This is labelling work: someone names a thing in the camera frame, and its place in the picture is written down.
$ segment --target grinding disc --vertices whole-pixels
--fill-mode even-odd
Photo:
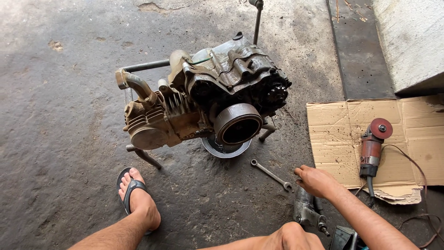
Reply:
[[[385,126],[385,131],[380,129],[380,125]],[[379,139],[387,139],[392,135],[393,127],[388,120],[384,118],[376,118],[370,123],[370,131]]]

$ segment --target flip-flop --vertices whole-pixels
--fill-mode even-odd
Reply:
[[[119,190],[121,189],[121,188],[120,188],[120,184],[122,183],[122,178],[124,177],[125,173],[129,173],[129,172],[130,172],[130,169],[131,169],[131,167],[124,168],[124,169],[120,172],[120,174],[118,175],[118,177],[117,177],[117,183],[116,183],[117,196],[119,197],[119,201],[120,201],[120,203],[122,203],[123,207],[125,208],[125,212],[126,212],[128,215],[131,214],[131,210],[130,210],[130,195],[131,195],[131,192],[132,192],[133,190],[135,190],[136,188],[140,188],[140,189],[143,189],[145,192],[148,193],[148,191],[147,191],[147,187],[145,186],[145,184],[144,184],[143,182],[138,181],[138,180],[135,180],[135,179],[133,179],[132,177],[130,177],[130,178],[131,178],[131,181],[130,181],[130,183],[128,184],[127,192],[125,193],[125,197],[124,197],[124,199],[123,199],[123,201],[122,201],[122,199],[120,198],[120,195],[119,195]],[[145,235],[149,235],[149,234],[151,234],[152,232],[153,232],[153,231],[148,230],[148,231],[145,233]]]

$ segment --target combination wrench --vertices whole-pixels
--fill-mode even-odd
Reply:
[[[289,182],[285,182],[283,180],[281,180],[279,177],[277,177],[276,175],[274,175],[272,172],[268,171],[268,169],[264,168],[262,165],[260,165],[258,163],[258,161],[256,161],[255,159],[251,160],[251,165],[258,167],[260,169],[262,169],[262,171],[264,171],[265,173],[267,173],[268,175],[270,175],[271,177],[273,177],[273,179],[275,179],[276,181],[278,181],[279,183],[282,184],[282,186],[284,186],[284,189],[287,191],[290,191],[288,189],[288,187],[290,187],[291,189],[293,189],[293,187],[291,186],[291,184]]]

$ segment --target motorcycle engine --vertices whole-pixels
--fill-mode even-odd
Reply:
[[[259,133],[263,118],[286,104],[291,86],[241,32],[194,56],[176,50],[170,66],[168,81],[159,80],[158,91],[125,68],[116,72],[118,86],[138,95],[125,107],[123,128],[138,149],[172,147],[197,137],[215,137],[218,145],[241,145]]]

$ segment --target flattened cardboard box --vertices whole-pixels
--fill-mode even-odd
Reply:
[[[438,96],[307,103],[316,168],[348,189],[361,187],[361,135],[378,117],[393,126],[383,146],[394,144],[408,154],[424,171],[428,185],[444,185],[444,106]],[[395,147],[386,147],[373,178],[376,197],[392,204],[419,203],[422,185],[416,166]]]

